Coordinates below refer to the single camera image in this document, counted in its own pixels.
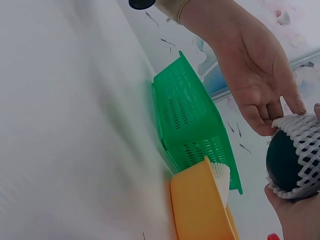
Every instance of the green plastic basket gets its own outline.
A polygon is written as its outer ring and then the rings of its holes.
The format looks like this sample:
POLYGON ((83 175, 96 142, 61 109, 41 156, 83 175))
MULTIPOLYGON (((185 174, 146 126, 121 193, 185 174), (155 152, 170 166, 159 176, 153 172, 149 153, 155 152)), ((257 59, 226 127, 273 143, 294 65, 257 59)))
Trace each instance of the green plastic basket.
POLYGON ((228 134, 214 102, 183 53, 154 78, 158 134, 179 172, 208 156, 230 168, 230 190, 243 194, 228 134))

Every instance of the yellow container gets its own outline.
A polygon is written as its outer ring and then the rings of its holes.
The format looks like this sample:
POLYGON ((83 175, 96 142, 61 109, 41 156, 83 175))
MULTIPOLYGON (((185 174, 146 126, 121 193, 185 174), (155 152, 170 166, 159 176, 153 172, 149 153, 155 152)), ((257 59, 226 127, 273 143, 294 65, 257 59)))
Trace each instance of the yellow container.
POLYGON ((229 206, 224 208, 210 161, 173 176, 170 184, 179 240, 239 240, 229 206))

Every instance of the hand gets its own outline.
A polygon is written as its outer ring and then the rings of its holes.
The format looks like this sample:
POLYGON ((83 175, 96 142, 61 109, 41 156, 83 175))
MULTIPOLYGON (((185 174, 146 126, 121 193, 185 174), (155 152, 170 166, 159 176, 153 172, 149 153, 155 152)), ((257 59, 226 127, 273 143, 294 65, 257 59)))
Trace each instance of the hand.
MULTIPOLYGON (((320 121, 319 103, 314 105, 314 112, 320 121)), ((268 186, 264 191, 280 220, 284 240, 320 239, 320 194, 292 203, 278 197, 268 186)))
POLYGON ((315 112, 315 115, 317 116, 317 118, 320 121, 320 103, 316 103, 314 105, 314 112, 315 112))
POLYGON ((191 0, 180 19, 212 47, 241 114, 258 134, 275 133, 272 121, 284 115, 280 96, 293 113, 306 113, 280 43, 233 0, 191 0))

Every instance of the wrist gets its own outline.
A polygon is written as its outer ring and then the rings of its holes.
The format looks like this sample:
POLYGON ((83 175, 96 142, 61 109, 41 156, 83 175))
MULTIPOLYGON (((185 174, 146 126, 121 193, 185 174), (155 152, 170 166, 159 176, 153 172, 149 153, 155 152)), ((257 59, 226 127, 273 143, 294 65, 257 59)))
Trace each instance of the wrist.
POLYGON ((180 21, 215 48, 221 41, 238 35, 239 14, 243 11, 246 12, 234 0, 189 0, 180 21))

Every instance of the finger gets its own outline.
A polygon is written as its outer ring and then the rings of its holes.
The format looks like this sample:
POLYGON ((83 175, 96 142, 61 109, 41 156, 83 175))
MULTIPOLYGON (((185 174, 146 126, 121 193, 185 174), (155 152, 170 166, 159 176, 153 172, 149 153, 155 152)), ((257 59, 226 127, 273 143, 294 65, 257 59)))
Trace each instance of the finger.
POLYGON ((294 75, 289 67, 288 59, 281 52, 273 64, 273 75, 280 83, 281 95, 294 114, 303 115, 307 112, 306 107, 300 97, 294 75))
POLYGON ((314 105, 314 112, 315 112, 315 115, 317 116, 317 118, 320 121, 320 103, 316 103, 314 105))
POLYGON ((239 110, 250 127, 261 136, 272 136, 276 130, 271 127, 272 121, 263 120, 258 108, 254 105, 239 106, 239 110))
POLYGON ((293 203, 278 197, 268 187, 268 185, 265 186, 264 192, 281 222, 281 220, 283 219, 283 217, 285 217, 286 213, 288 212, 289 208, 293 205, 293 203))
POLYGON ((282 118, 284 116, 284 110, 282 108, 280 99, 278 99, 276 102, 270 103, 266 106, 269 112, 269 118, 270 120, 275 120, 282 118))
POLYGON ((268 109, 265 105, 263 106, 258 106, 258 112, 259 112, 259 115, 260 115, 260 118, 262 118, 263 121, 266 121, 266 120, 269 120, 269 112, 268 112, 268 109))

